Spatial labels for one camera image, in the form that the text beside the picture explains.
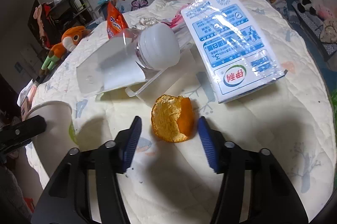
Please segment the white bottle cap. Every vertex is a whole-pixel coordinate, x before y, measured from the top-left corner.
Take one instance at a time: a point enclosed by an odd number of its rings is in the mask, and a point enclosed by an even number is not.
[[[139,47],[144,61],[154,70],[166,69],[179,62],[178,40],[173,30],[164,23],[157,23],[144,30],[139,37]]]

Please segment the milk carton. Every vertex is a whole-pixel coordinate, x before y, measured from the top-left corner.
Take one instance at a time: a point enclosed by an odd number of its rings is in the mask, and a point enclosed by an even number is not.
[[[284,76],[267,38],[239,0],[196,0],[181,14],[219,103]]]

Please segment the plastic wrap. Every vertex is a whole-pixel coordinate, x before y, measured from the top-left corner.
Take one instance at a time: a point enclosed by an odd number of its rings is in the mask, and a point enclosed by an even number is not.
[[[181,13],[219,102],[284,76],[267,38],[239,0],[195,0]]]

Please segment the screw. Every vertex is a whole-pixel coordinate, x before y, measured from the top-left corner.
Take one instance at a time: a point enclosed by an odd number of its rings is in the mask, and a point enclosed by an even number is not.
[[[79,151],[80,151],[80,150],[79,150],[78,148],[72,148],[72,149],[70,149],[69,154],[75,155],[75,154],[77,154]]]
[[[266,149],[266,148],[263,148],[263,149],[261,150],[261,153],[262,153],[263,155],[265,155],[265,156],[269,156],[269,155],[270,155],[270,151],[269,151],[268,149]]]
[[[231,142],[231,141],[227,141],[227,142],[225,142],[225,146],[226,146],[227,148],[233,148],[233,147],[235,146],[235,143],[233,143],[233,142]]]
[[[112,148],[116,145],[116,143],[113,140],[109,140],[105,143],[105,147]]]

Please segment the paper cup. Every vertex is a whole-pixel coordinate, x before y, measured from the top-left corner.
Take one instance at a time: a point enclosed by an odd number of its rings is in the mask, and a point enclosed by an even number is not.
[[[76,144],[71,107],[62,101],[48,101],[33,107],[26,120],[40,115],[47,123],[44,133],[33,138],[35,150],[49,177]]]

